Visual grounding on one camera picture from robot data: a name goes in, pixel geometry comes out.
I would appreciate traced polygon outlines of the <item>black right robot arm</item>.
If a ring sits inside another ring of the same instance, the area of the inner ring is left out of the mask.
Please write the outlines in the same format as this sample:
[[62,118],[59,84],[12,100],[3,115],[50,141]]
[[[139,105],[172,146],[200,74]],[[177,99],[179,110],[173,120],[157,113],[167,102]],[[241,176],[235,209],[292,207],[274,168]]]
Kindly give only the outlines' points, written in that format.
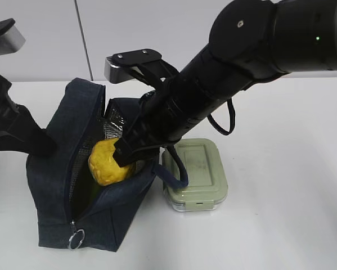
[[112,55],[122,81],[152,86],[116,143],[120,166],[148,159],[235,94],[303,71],[337,71],[337,1],[232,1],[208,44],[181,71],[151,49]]

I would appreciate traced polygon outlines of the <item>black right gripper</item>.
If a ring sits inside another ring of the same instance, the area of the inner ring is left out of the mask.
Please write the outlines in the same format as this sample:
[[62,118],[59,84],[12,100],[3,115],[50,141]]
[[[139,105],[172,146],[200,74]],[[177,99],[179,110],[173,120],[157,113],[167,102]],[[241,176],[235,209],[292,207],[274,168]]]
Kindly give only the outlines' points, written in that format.
[[197,78],[171,79],[141,98],[140,112],[114,143],[120,167],[150,158],[160,147],[177,143],[209,114],[210,98]]

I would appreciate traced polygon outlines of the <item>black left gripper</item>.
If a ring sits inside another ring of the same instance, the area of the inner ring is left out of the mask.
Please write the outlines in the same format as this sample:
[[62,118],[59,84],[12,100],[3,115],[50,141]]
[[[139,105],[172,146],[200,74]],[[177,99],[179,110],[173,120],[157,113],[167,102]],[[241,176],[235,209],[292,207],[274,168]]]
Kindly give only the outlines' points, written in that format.
[[[26,149],[29,154],[50,156],[56,142],[33,119],[29,110],[14,103],[8,90],[12,86],[0,75],[0,149]],[[13,135],[7,133],[13,125]]]

